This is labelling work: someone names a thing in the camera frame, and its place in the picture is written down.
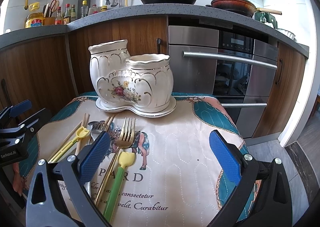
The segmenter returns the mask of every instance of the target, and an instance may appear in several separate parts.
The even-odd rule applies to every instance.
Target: tablecloth
[[[209,146],[209,134],[218,129],[228,143],[241,153],[249,153],[231,118],[219,101],[210,95],[173,93],[176,109],[161,118],[145,118],[131,111],[116,115],[109,133],[111,145],[91,182],[92,198],[116,150],[116,140],[125,117],[136,118],[136,134],[126,151],[136,153],[135,162],[126,169],[118,206],[112,219],[114,227],[132,226],[207,226],[227,201],[235,185],[230,182]],[[32,178],[36,162],[49,159],[68,133],[82,120],[105,120],[111,114],[95,106],[95,92],[72,100],[39,130],[28,146],[29,158],[19,164],[25,179],[24,193]],[[100,203],[103,212],[113,179]],[[81,220],[68,196],[63,181],[61,192],[73,218]],[[239,217],[247,217],[257,194],[255,184]]]

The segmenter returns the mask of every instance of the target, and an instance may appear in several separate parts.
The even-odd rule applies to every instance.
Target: scissors
[[[50,17],[52,17],[52,14],[57,11],[59,7],[60,2],[58,0],[53,0],[50,4]]]

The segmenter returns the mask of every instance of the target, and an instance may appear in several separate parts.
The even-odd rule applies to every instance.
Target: stainless steel oven
[[[243,138],[252,137],[267,105],[278,49],[208,28],[169,26],[174,92],[213,94]]]

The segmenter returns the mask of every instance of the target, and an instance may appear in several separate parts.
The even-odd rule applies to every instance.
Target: green handle
[[[117,202],[117,198],[118,198],[119,191],[121,188],[123,176],[124,176],[124,169],[121,166],[119,166],[118,172],[116,174],[116,179],[113,182],[113,185],[112,185],[112,188],[110,191],[110,195],[109,195],[106,207],[104,208],[104,212],[103,212],[103,216],[108,221],[108,223],[110,223],[110,220],[111,220],[111,217],[113,214],[113,210],[115,209],[115,206],[116,206],[116,202]]]

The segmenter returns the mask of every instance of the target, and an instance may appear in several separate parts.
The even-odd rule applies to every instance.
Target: gold fork
[[[98,190],[98,194],[97,194],[97,197],[96,199],[94,200],[94,204],[96,206],[99,205],[100,203],[100,200],[102,198],[102,195],[106,189],[106,186],[108,184],[108,180],[110,179],[110,176],[111,176],[111,173],[112,173],[112,170],[116,164],[116,161],[117,161],[117,157],[119,155],[119,152],[122,148],[129,148],[133,141],[134,141],[134,136],[135,136],[135,125],[136,125],[136,118],[128,118],[125,117],[124,119],[124,122],[123,122],[123,126],[122,126],[122,129],[121,129],[121,133],[120,133],[120,136],[117,140],[117,150],[116,150],[116,153],[114,154],[110,164],[109,164],[109,167],[107,169],[107,172],[106,174],[104,175],[103,177],[103,180],[102,180],[102,183],[100,185],[100,188]]]

